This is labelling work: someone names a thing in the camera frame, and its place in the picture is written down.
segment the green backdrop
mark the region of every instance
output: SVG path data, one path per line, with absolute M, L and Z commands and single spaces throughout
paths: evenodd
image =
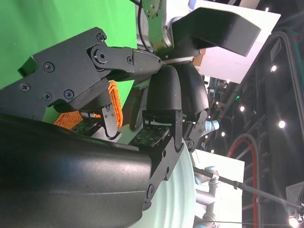
M 104 30 L 108 46 L 136 47 L 129 0 L 0 0 L 0 88 L 21 78 L 17 70 L 31 55 L 93 27 Z M 132 84 L 118 83 L 122 105 Z M 49 108 L 45 121 L 58 115 Z

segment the black cable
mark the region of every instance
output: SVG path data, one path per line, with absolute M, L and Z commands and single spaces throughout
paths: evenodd
M 143 40 L 143 34 L 142 34 L 142 28 L 141 28 L 141 14 L 142 14 L 142 0 L 139 2 L 139 6 L 138 6 L 138 15 L 137 15 L 137 26 L 138 26 L 138 32 L 139 32 L 139 37 L 141 38 L 142 44 L 144 45 L 145 49 L 152 53 L 152 51 L 150 51 L 150 49 L 148 48 L 148 46 L 146 45 L 146 43 Z
M 139 2 L 137 0 L 130 0 L 131 2 L 133 2 L 135 5 L 138 5 L 139 6 Z
M 250 223 L 250 222 L 222 222 L 222 221 L 203 221 L 203 222 L 216 222 L 216 223 L 234 223 L 234 224 L 242 224 L 242 225 L 259 225 L 258 223 Z M 266 227 L 290 227 L 289 224 L 261 224 Z

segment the robotic hand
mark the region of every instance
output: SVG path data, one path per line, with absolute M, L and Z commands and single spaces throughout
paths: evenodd
M 169 179 L 182 137 L 193 141 L 193 129 L 207 130 L 203 80 L 180 57 L 212 46 L 245 54 L 254 38 L 236 35 L 251 28 L 256 37 L 259 29 L 238 15 L 212 9 L 167 24 L 162 18 L 166 1 L 159 2 L 148 17 L 171 32 L 171 45 L 152 41 L 157 56 L 107 47 L 105 33 L 93 28 L 32 56 L 19 69 L 23 79 L 0 90 L 2 227 L 128 227 L 150 207 L 160 182 Z M 209 17 L 217 24 L 203 23 Z M 193 20 L 202 23 L 188 26 Z M 119 132 L 109 80 L 147 76 L 146 104 L 139 114 L 143 128 L 129 145 L 115 143 Z M 83 124 L 75 133 L 41 122 L 50 106 L 61 113 L 79 110 Z
M 215 46 L 246 56 L 260 28 L 228 11 L 197 8 L 184 16 L 185 12 L 176 10 L 175 0 L 141 0 L 139 10 L 141 7 L 148 20 L 151 47 L 178 73 L 184 114 L 183 139 L 189 152 L 193 152 L 199 139 L 218 129 L 219 123 L 207 120 L 209 99 L 204 80 L 191 62 L 192 58 L 199 55 L 201 49 Z M 141 126 L 139 113 L 145 109 L 147 90 L 148 85 L 143 83 L 133 88 L 136 100 L 131 129 Z

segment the orange object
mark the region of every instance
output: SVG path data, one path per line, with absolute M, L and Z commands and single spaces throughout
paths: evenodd
M 111 81 L 108 90 L 115 110 L 117 126 L 121 127 L 123 125 L 124 115 L 123 115 L 122 104 L 119 98 L 117 83 L 115 81 Z M 75 112 L 60 114 L 60 116 L 58 117 L 58 119 L 55 121 L 54 124 L 67 129 L 72 129 L 80 121 L 82 121 L 82 117 L 78 111 L 75 111 Z

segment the black screw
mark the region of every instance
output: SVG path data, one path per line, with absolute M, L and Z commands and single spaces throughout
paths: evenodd
M 46 72 L 53 72 L 55 69 L 54 65 L 50 62 L 45 62 L 42 67 Z
M 107 37 L 104 33 L 99 32 L 99 33 L 97 33 L 96 38 L 99 42 L 102 42 L 102 41 L 106 40 Z
M 23 84 L 20 84 L 20 90 L 22 91 L 22 92 L 27 92 L 27 91 L 29 91 L 30 90 L 30 87 L 29 87 L 29 85 L 28 84 L 26 84 L 26 83 L 23 83 Z
M 127 61 L 128 61 L 129 64 L 131 64 L 131 63 L 133 62 L 132 57 L 131 57 L 131 56 L 128 56 L 128 57 L 127 57 Z
M 147 190 L 147 198 L 150 199 L 155 193 L 155 187 L 153 184 L 149 184 L 148 190 Z
M 67 89 L 63 95 L 65 96 L 66 99 L 72 99 L 74 97 L 74 92 L 70 89 Z
M 45 101 L 49 101 L 50 99 L 52 99 L 52 95 L 50 93 L 44 93 L 42 95 L 43 100 Z

